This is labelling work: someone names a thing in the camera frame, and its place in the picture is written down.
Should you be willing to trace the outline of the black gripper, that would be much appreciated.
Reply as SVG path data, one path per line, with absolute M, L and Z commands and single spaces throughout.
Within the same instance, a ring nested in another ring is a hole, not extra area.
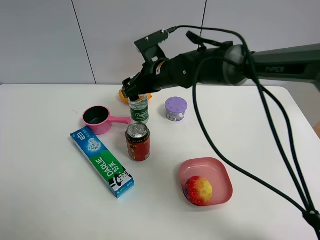
M 218 48 L 191 51 L 157 63 L 152 70 L 143 68 L 134 78 L 125 79 L 122 93 L 131 102 L 139 95 L 156 93 L 163 89 L 192 87 L 194 80 L 203 85 L 223 82 L 224 52 Z

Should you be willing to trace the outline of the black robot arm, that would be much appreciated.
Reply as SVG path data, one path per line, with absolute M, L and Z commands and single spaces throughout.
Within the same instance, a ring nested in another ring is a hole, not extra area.
M 122 93 L 135 98 L 168 88 L 188 89 L 193 81 L 202 85 L 239 86 L 253 78 L 250 59 L 259 79 L 320 82 L 319 44 L 251 52 L 250 56 L 243 45 L 233 45 L 228 49 L 195 50 L 161 60 L 151 69 L 143 67 L 136 76 L 122 82 Z

